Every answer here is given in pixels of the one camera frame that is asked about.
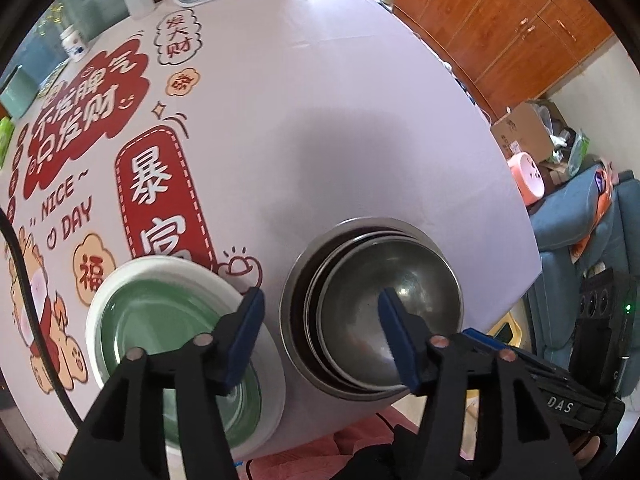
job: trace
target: blue sofa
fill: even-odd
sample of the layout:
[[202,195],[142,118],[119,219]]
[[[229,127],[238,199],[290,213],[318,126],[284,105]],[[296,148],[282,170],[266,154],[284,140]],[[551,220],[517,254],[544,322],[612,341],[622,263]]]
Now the blue sofa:
[[[598,200],[592,166],[547,197],[531,217],[542,273],[525,296],[536,354],[567,368],[579,311],[583,272],[603,262],[640,278],[640,181],[631,171],[620,175],[613,203],[597,225],[584,254],[572,264],[569,247],[593,225]],[[640,316],[620,394],[628,396],[640,379]]]

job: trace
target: stainless steel bowl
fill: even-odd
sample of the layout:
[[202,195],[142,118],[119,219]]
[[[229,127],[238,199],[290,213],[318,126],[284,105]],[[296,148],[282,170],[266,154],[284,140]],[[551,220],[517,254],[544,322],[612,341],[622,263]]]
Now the stainless steel bowl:
[[346,386],[319,365],[305,337],[303,310],[306,291],[316,270],[334,249],[359,235],[380,230],[398,231],[417,239],[420,243],[433,244],[420,229],[401,220],[393,218],[347,220],[315,238],[305,252],[300,254],[289,273],[280,300],[280,334],[291,363],[313,386],[340,399],[356,401],[392,399],[397,393],[395,390],[364,392],[361,388]]
[[376,230],[352,238],[351,240],[348,240],[345,243],[339,245],[325,258],[322,264],[318,267],[318,270],[316,270],[316,273],[311,279],[311,282],[309,283],[309,286],[306,290],[305,306],[302,315],[304,319],[306,341],[309,344],[309,349],[313,353],[314,357],[318,360],[318,364],[321,365],[321,367],[324,368],[324,370],[328,374],[334,376],[338,382],[351,387],[356,386],[356,384],[350,383],[349,381],[345,380],[336,370],[334,370],[334,368],[331,366],[331,363],[322,352],[320,339],[318,337],[318,325],[316,323],[316,307],[318,306],[318,298],[320,297],[320,292],[322,290],[324,280],[327,278],[327,276],[331,272],[331,269],[336,263],[338,263],[351,250],[364,243],[365,241],[371,240],[372,238],[379,238],[385,235],[398,236],[401,235],[401,233],[400,231]]
[[388,286],[433,333],[451,335],[462,322],[460,286],[433,243],[385,236],[351,250],[324,282],[316,323],[332,367],[367,390],[402,387],[378,319],[378,296]]

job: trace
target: stacked plates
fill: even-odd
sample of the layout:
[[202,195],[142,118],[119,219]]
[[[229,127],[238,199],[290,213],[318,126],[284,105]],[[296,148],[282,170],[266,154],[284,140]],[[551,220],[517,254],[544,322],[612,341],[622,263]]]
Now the stacked plates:
[[[181,258],[144,256],[121,265],[104,280],[87,315],[86,344],[95,381],[102,387],[130,348],[157,354],[211,332],[241,301],[222,278]],[[175,395],[175,390],[164,391],[164,434],[169,466],[180,470]],[[233,457],[245,457],[268,441],[280,423],[285,396],[278,349],[262,326],[241,383],[228,396],[216,398]]]
[[388,286],[435,333],[459,330],[458,282],[433,241],[405,222],[348,221],[299,257],[285,286],[280,327],[289,357],[311,383],[349,400],[404,389],[378,320],[378,295]]

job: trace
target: red banner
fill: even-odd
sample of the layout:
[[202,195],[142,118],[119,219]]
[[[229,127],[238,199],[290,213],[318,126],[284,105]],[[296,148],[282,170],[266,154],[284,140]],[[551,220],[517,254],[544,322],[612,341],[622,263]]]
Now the red banner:
[[115,170],[131,256],[167,254],[218,270],[189,168],[171,128],[156,126],[127,143]]
[[142,77],[148,56],[139,47],[140,40],[129,40],[110,55],[99,52],[40,111],[27,151],[25,199],[36,186],[47,189],[66,161],[80,158],[102,136],[115,137],[129,122],[149,88]]

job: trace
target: pink container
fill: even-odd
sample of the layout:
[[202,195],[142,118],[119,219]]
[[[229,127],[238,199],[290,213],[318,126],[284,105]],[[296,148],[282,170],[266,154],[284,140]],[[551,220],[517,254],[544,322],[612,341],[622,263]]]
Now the pink container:
[[545,195],[545,183],[529,153],[521,152],[513,155],[508,165],[518,184],[525,206],[536,203]]

